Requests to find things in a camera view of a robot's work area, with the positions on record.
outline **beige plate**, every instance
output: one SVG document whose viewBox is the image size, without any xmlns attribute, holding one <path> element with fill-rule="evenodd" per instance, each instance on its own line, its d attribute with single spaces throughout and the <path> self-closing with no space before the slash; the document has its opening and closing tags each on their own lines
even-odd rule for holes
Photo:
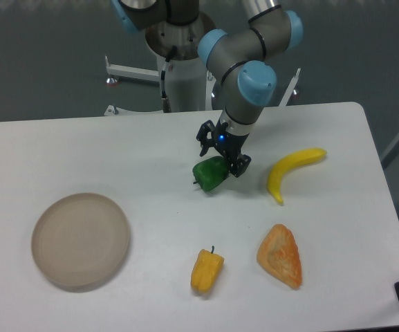
<svg viewBox="0 0 399 332">
<path fill-rule="evenodd" d="M 32 236 L 33 259 L 57 286 L 84 291 L 116 272 L 129 244 L 121 208 L 98 194 L 68 196 L 39 218 Z"/>
</svg>

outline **yellow banana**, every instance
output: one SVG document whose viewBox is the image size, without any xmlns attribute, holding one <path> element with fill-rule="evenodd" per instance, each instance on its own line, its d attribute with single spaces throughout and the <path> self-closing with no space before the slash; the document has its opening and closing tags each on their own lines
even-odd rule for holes
<svg viewBox="0 0 399 332">
<path fill-rule="evenodd" d="M 310 149 L 293 152 L 278 161 L 271 169 L 267 180 L 267 189 L 275 198 L 276 202 L 280 205 L 284 204 L 281 195 L 281 181 L 285 173 L 296 167 L 315 163 L 323 159 L 325 155 L 326 151 L 324 149 L 312 147 Z"/>
</svg>

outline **green bell pepper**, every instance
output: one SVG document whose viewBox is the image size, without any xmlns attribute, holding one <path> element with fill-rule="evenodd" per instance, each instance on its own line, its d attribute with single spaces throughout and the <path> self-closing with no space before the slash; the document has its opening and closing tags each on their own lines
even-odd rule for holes
<svg viewBox="0 0 399 332">
<path fill-rule="evenodd" d="M 198 183 L 204 192 L 209 192 L 227 178 L 228 168 L 224 158 L 216 156 L 196 164 L 193 167 L 193 175 L 195 183 Z"/>
</svg>

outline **blue joint cap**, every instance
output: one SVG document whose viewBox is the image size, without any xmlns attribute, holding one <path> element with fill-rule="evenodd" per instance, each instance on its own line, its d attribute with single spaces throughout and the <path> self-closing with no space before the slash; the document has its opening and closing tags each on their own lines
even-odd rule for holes
<svg viewBox="0 0 399 332">
<path fill-rule="evenodd" d="M 250 104 L 266 106 L 277 84 L 276 73 L 261 61 L 249 61 L 238 74 L 238 88 L 241 95 Z"/>
<path fill-rule="evenodd" d="M 302 37 L 304 36 L 304 26 L 302 25 L 301 19 L 295 12 L 292 10 L 286 10 L 285 13 L 288 15 L 291 24 L 290 43 L 287 47 L 287 50 L 289 50 L 302 41 Z"/>
<path fill-rule="evenodd" d="M 204 37 L 202 37 L 198 45 L 198 55 L 204 65 L 207 66 L 207 60 L 214 48 L 214 45 L 216 45 L 220 38 L 226 35 L 227 33 L 224 30 L 214 29 L 208 32 L 208 34 L 206 34 Z"/>
<path fill-rule="evenodd" d="M 119 4 L 121 0 L 110 0 L 111 5 L 113 6 L 113 11 L 116 14 L 116 17 L 119 19 L 121 26 L 126 30 L 128 33 L 137 33 L 139 30 L 135 27 L 133 22 L 125 13 L 124 9 Z"/>
</svg>

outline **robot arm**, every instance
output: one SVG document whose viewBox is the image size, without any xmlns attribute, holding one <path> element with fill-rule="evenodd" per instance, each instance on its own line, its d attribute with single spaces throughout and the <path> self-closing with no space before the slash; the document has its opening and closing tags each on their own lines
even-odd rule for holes
<svg viewBox="0 0 399 332">
<path fill-rule="evenodd" d="M 214 147 L 236 177 L 250 164 L 241 148 L 277 83 L 275 72 L 263 61 L 296 46 L 303 36 L 299 17 L 284 12 L 278 0 L 243 0 L 243 5 L 249 17 L 247 31 L 229 36 L 212 30 L 198 46 L 199 57 L 223 87 L 226 103 L 216 126 L 207 121 L 196 139 L 201 156 Z"/>
<path fill-rule="evenodd" d="M 210 120 L 202 124 L 196 139 L 201 156 L 214 147 L 236 177 L 250 164 L 241 148 L 277 83 L 275 72 L 263 61 L 296 46 L 303 36 L 300 18 L 283 11 L 279 0 L 241 1 L 250 27 L 229 36 L 212 30 L 210 18 L 199 12 L 199 0 L 111 0 L 125 30 L 147 29 L 147 43 L 155 53 L 167 61 L 175 46 L 176 60 L 199 56 L 220 82 L 224 110 L 216 126 Z"/>
</svg>

